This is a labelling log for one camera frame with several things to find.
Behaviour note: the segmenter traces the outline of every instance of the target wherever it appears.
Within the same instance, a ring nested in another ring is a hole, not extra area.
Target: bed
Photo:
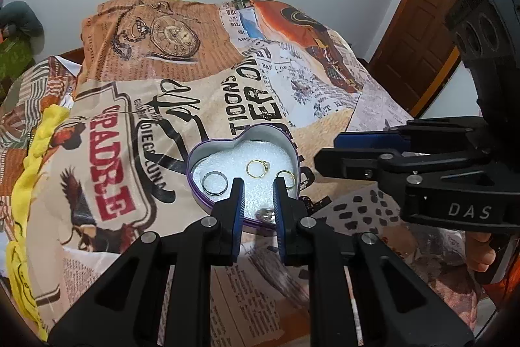
[[[180,232],[205,216],[186,182],[187,153],[256,123],[276,125],[297,146],[300,199],[314,217],[337,232],[377,233],[474,327],[462,234],[405,224],[376,184],[314,169],[339,132],[411,118],[337,32],[276,1],[111,0],[84,20],[82,41],[24,73],[0,108],[0,271],[40,338],[143,232]],[[56,110],[54,127],[46,110]],[[42,125],[48,148],[23,214],[13,189]],[[236,266],[212,271],[213,340],[308,345],[308,272],[282,266],[276,238],[255,232],[243,233]]]

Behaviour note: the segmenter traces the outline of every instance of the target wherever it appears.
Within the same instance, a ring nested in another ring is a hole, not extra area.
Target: brown door
[[[403,1],[370,63],[370,71],[410,111],[454,48],[444,17],[455,0]]]

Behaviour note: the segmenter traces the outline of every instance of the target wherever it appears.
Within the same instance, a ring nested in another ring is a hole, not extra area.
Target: finger
[[[472,233],[466,232],[466,235],[474,240],[480,241],[481,243],[487,242],[491,238],[490,233]]]
[[[469,269],[472,269],[472,270],[474,270],[476,272],[485,272],[489,268],[489,265],[485,265],[483,263],[478,263],[477,261],[472,260],[472,259],[468,259],[466,261],[466,263],[467,263],[467,267]]]
[[[467,241],[466,255],[468,259],[472,259],[484,265],[491,265],[495,261],[497,254],[489,245],[470,239]]]

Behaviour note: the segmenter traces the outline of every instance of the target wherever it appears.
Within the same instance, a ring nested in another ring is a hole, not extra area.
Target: yellow fabric
[[[43,155],[47,151],[50,138],[56,127],[69,116],[69,109],[58,105],[51,105],[43,111],[43,119],[36,130],[34,140],[29,148],[27,157],[23,160],[24,171],[16,181],[11,194],[11,213],[15,221],[15,240],[7,245],[6,266],[11,284],[12,295],[18,309],[28,319],[38,325],[38,335],[47,341],[47,332],[43,328],[42,320],[38,315],[36,302],[31,292],[27,256],[25,253],[25,237],[27,236],[27,221],[31,205],[31,194],[42,163]]]

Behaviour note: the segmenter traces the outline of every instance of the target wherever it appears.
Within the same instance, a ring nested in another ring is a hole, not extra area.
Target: door frame
[[[395,26],[397,25],[397,22],[399,21],[399,18],[405,9],[407,2],[408,0],[401,0],[399,2],[394,16],[392,17],[392,20],[390,21],[390,24],[388,25],[388,28],[386,29],[383,38],[379,42],[378,48],[375,50],[375,53],[370,60],[370,63],[368,65],[369,72],[373,71],[375,62],[379,59],[384,48],[386,47],[392,35],[392,32],[395,29]],[[439,87],[443,86],[446,83],[446,81],[448,80],[448,76],[451,75],[451,71],[454,69],[454,67],[456,67],[459,64],[459,62],[459,51],[457,47],[454,47],[448,59],[438,72],[437,76],[426,89],[426,92],[423,93],[423,95],[420,97],[417,103],[410,110],[410,115],[412,115],[412,117],[416,117],[429,104],[432,98],[436,95]]]

